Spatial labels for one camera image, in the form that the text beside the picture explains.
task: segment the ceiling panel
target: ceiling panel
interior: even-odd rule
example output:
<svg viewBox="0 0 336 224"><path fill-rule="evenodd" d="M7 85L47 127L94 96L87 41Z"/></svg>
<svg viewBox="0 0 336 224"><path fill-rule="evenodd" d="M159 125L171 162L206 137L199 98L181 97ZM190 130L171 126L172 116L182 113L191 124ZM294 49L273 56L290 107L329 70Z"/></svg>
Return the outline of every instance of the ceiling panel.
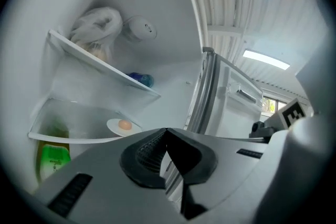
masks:
<svg viewBox="0 0 336 224"><path fill-rule="evenodd" d="M251 78L301 97L306 94L295 73L327 33L317 0L196 0L205 45ZM287 70L243 57L252 49L291 65Z"/></svg>

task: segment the plastic bag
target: plastic bag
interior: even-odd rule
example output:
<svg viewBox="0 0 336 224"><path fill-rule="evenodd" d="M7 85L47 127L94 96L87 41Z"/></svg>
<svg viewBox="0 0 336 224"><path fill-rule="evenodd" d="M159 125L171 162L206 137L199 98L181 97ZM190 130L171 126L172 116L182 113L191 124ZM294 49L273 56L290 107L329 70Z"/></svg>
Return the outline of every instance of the plastic bag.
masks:
<svg viewBox="0 0 336 224"><path fill-rule="evenodd" d="M95 8L75 21L70 40L100 60L108 62L109 50L121 28L119 11L110 7Z"/></svg>

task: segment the black slot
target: black slot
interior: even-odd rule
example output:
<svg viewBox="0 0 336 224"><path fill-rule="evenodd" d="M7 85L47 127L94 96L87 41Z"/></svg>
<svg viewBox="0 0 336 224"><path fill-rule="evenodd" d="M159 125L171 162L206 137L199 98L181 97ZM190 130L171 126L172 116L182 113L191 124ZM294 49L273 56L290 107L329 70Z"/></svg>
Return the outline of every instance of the black slot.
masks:
<svg viewBox="0 0 336 224"><path fill-rule="evenodd" d="M48 205L48 208L62 217L67 217L71 209L82 195L92 176L77 174L70 183Z"/></svg>
<svg viewBox="0 0 336 224"><path fill-rule="evenodd" d="M244 150L244 149L238 150L237 153L242 154L244 156L256 158L256 159L260 159L261 156L262 156L262 153L260 153L260 152L249 151L249 150Z"/></svg>

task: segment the blue bottle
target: blue bottle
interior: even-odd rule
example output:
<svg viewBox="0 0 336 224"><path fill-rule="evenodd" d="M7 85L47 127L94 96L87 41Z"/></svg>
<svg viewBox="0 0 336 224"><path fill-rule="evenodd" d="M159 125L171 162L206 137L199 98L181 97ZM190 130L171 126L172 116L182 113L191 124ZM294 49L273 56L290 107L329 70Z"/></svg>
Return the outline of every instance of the blue bottle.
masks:
<svg viewBox="0 0 336 224"><path fill-rule="evenodd" d="M144 84L145 86L151 88L154 84L154 78L151 75L147 74L139 74L139 73L130 73L127 76L131 77L132 79Z"/></svg>

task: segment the green label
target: green label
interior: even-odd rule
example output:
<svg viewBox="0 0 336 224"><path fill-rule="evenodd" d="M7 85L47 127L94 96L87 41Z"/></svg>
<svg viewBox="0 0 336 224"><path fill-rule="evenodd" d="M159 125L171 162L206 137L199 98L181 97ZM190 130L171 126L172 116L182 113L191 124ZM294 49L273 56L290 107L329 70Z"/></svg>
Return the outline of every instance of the green label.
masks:
<svg viewBox="0 0 336 224"><path fill-rule="evenodd" d="M42 149L40 175L45 180L70 161L69 151L63 146L45 145Z"/></svg>

